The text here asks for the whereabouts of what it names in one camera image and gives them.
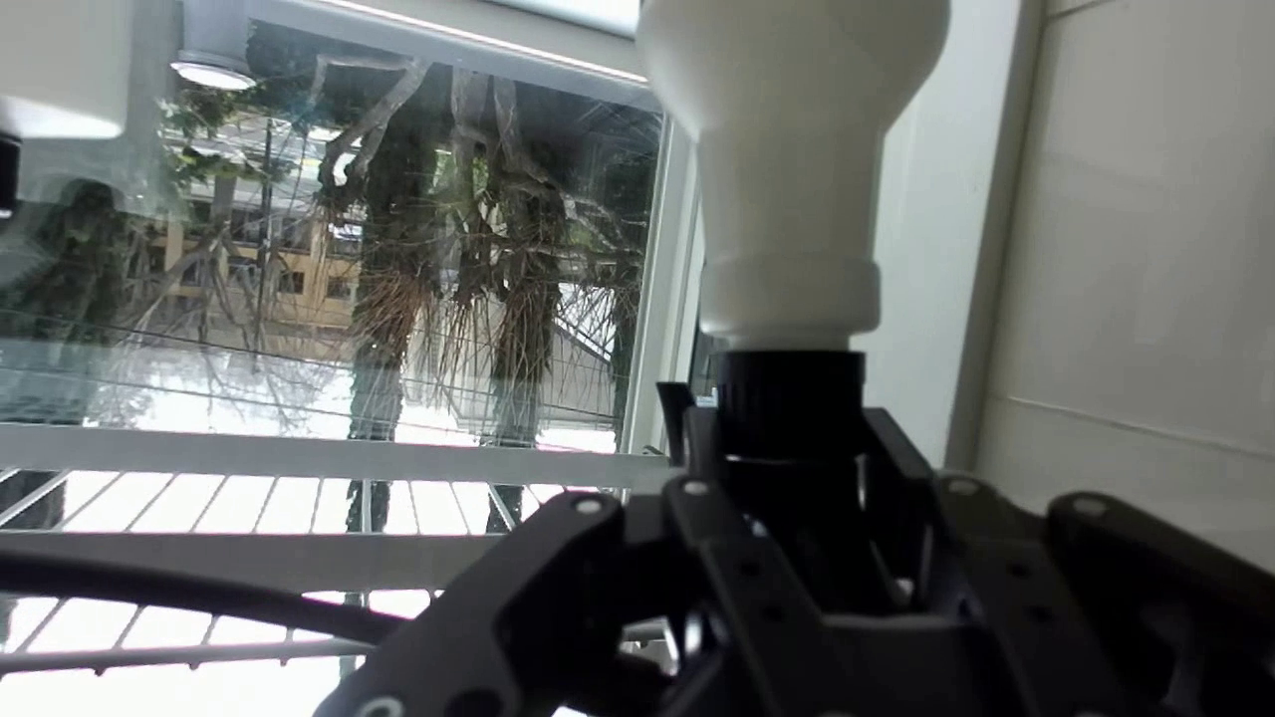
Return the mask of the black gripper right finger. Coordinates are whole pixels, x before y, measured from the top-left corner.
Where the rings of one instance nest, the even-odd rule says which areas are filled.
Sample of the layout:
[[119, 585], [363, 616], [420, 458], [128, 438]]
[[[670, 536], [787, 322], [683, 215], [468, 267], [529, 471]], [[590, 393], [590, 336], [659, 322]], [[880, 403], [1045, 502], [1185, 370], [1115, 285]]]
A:
[[869, 426], [869, 475], [865, 475], [865, 523], [885, 565], [917, 585], [932, 580], [936, 531], [942, 531], [942, 475], [885, 411], [865, 411]]

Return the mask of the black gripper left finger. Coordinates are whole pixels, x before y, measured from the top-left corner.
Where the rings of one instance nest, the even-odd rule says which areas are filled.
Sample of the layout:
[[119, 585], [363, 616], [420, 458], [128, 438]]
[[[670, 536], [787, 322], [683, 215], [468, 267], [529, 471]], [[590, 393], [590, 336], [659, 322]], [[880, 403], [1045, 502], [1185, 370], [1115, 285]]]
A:
[[685, 382], [663, 382], [663, 419], [679, 476], [665, 487], [674, 527], [683, 533], [740, 533], [740, 511], [726, 488], [726, 448], [718, 411], [701, 405]]

